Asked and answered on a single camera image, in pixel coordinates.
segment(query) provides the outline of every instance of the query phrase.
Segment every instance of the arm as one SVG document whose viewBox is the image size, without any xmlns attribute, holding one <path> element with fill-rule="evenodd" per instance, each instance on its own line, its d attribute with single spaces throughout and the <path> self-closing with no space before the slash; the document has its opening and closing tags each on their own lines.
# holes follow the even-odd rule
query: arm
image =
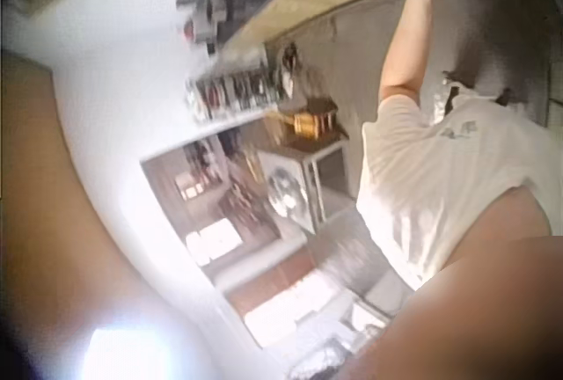
<svg viewBox="0 0 563 380">
<path fill-rule="evenodd" d="M 419 104 L 426 71 L 434 0 L 406 0 L 389 46 L 379 86 L 381 101 L 404 94 Z"/>
</svg>

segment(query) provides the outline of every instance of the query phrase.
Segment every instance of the white t-shirt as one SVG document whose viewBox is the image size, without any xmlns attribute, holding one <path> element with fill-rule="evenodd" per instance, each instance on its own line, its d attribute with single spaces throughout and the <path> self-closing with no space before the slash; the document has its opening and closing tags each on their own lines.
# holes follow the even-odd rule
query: white t-shirt
<svg viewBox="0 0 563 380">
<path fill-rule="evenodd" d="M 479 215 L 527 186 L 553 235 L 563 234 L 563 150 L 543 128 L 495 103 L 468 99 L 430 125 L 406 96 L 363 125 L 357 208 L 413 289 L 434 276 Z"/>
</svg>

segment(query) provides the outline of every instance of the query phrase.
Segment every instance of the sunlight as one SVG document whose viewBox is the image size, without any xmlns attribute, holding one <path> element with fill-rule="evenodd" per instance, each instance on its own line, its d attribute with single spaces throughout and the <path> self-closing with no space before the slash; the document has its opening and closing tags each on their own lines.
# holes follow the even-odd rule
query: sunlight
<svg viewBox="0 0 563 380">
<path fill-rule="evenodd" d="M 170 350 L 143 330 L 96 330 L 84 358 L 82 380 L 168 380 Z"/>
</svg>

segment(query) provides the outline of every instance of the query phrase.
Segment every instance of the appliance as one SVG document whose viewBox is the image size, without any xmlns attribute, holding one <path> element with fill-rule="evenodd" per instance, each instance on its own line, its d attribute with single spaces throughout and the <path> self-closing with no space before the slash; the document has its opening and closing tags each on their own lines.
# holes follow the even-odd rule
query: appliance
<svg viewBox="0 0 563 380">
<path fill-rule="evenodd" d="M 269 200 L 280 216 L 316 233 L 354 206 L 348 191 L 346 144 L 332 135 L 320 141 L 295 138 L 258 151 Z"/>
</svg>

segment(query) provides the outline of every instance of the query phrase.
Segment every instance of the printed graphic on shirt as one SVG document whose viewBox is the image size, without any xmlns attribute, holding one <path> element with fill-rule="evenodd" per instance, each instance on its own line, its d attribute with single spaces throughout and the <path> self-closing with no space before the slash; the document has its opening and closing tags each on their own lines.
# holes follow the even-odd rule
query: printed graphic on shirt
<svg viewBox="0 0 563 380">
<path fill-rule="evenodd" d="M 458 133 L 456 133 L 456 131 L 452 128 L 445 128 L 440 133 L 440 136 L 445 136 L 450 140 L 458 140 L 460 138 L 467 139 L 471 138 L 473 136 L 473 133 L 478 131 L 479 128 L 476 121 L 467 121 L 463 123 Z"/>
</svg>

